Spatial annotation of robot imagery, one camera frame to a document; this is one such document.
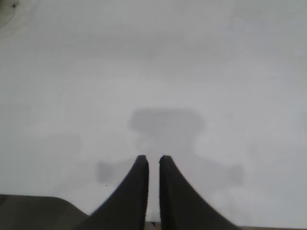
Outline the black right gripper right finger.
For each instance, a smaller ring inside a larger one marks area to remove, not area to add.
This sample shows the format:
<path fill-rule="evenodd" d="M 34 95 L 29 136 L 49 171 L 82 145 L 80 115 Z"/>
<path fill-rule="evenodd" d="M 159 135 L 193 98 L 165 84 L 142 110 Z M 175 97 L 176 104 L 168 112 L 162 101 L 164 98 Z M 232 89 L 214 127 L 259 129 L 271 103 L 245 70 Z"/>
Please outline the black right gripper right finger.
<path fill-rule="evenodd" d="M 163 230 L 237 230 L 188 183 L 171 156 L 159 161 L 159 205 Z"/>

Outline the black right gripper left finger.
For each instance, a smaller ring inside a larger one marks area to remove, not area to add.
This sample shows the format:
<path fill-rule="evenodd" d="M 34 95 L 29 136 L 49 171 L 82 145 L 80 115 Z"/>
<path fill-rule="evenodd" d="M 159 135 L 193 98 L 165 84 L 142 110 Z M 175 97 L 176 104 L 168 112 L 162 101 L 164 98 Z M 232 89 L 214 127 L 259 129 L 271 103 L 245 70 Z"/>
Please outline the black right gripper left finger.
<path fill-rule="evenodd" d="M 83 223 L 80 230 L 143 230 L 148 204 L 149 164 L 136 158 L 113 194 Z"/>

